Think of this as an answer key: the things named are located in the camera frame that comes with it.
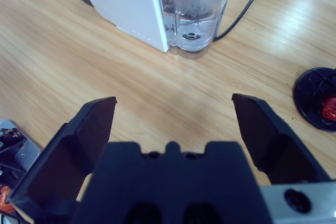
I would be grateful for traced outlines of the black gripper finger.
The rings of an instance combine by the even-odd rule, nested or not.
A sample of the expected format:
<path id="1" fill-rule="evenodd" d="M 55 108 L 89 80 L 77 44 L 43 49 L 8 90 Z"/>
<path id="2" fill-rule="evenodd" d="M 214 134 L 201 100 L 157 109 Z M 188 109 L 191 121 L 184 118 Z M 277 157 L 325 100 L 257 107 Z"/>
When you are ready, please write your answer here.
<path id="1" fill-rule="evenodd" d="M 93 100 L 65 123 L 9 197 L 33 221 L 69 221 L 77 196 L 107 144 L 115 97 Z"/>
<path id="2" fill-rule="evenodd" d="M 273 185 L 331 181 L 301 139 L 266 101 L 239 93 L 232 95 L 232 101 L 253 164 Z"/>

